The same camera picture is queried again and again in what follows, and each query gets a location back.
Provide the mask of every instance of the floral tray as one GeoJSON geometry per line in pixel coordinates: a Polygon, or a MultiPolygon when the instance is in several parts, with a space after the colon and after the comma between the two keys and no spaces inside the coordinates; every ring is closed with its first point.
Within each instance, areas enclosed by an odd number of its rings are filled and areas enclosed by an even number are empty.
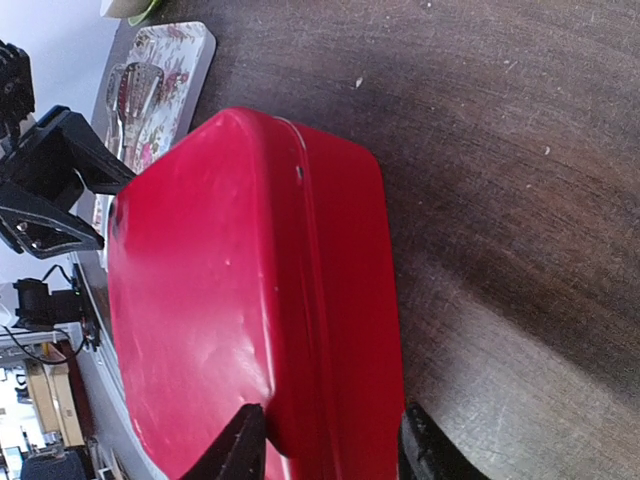
{"type": "MultiPolygon", "coordinates": [[[[216,39],[200,22],[142,28],[127,63],[146,62],[164,70],[158,106],[142,128],[135,155],[127,166],[141,173],[189,132],[193,113],[216,50],[216,39]]],[[[97,195],[93,227],[107,239],[107,213],[112,197],[97,195]]],[[[101,252],[106,269],[107,247],[101,252]]]]}

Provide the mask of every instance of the white wall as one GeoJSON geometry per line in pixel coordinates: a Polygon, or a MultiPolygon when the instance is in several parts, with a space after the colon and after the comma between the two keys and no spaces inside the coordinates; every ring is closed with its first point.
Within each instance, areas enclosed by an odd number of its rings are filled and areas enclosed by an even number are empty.
{"type": "MultiPolygon", "coordinates": [[[[100,17],[100,0],[0,0],[0,39],[31,57],[36,117],[67,105],[91,119],[118,21],[100,17]]],[[[0,282],[40,278],[54,263],[17,255],[0,242],[0,282]]],[[[64,282],[54,275],[50,282],[64,282]]]]}

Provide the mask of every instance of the cable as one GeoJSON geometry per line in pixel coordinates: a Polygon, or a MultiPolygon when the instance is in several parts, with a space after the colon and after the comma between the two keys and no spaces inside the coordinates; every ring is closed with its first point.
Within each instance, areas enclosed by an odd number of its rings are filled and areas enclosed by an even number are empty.
{"type": "Polygon", "coordinates": [[[62,268],[62,265],[58,265],[58,264],[55,264],[53,267],[51,267],[47,271],[47,273],[44,274],[44,277],[42,277],[42,281],[43,282],[46,281],[47,278],[49,278],[49,276],[54,272],[56,268],[60,270],[60,274],[64,277],[67,283],[73,287],[73,282],[71,281],[71,278],[69,278],[69,275],[67,275],[67,272],[64,271],[64,268],[62,268]]]}
{"type": "MultiPolygon", "coordinates": [[[[87,343],[87,339],[83,338],[82,342],[80,343],[80,346],[78,347],[78,349],[75,352],[73,352],[70,356],[66,357],[64,360],[47,360],[46,358],[37,357],[36,355],[34,355],[31,352],[29,352],[24,347],[24,345],[22,345],[20,342],[18,342],[18,339],[13,335],[11,330],[9,330],[4,325],[1,325],[1,326],[2,326],[2,328],[4,328],[7,331],[7,333],[11,337],[11,340],[13,340],[13,343],[15,343],[16,346],[18,348],[20,348],[20,350],[22,350],[24,353],[26,353],[28,356],[30,356],[34,360],[37,360],[38,362],[43,363],[44,365],[63,365],[65,363],[67,363],[69,360],[73,360],[74,358],[76,358],[80,354],[80,352],[84,348],[85,344],[87,343]]],[[[59,328],[54,328],[54,331],[63,333],[67,337],[67,339],[69,339],[69,343],[71,343],[71,337],[69,336],[69,334],[67,332],[65,332],[64,330],[61,330],[59,328]]]]}

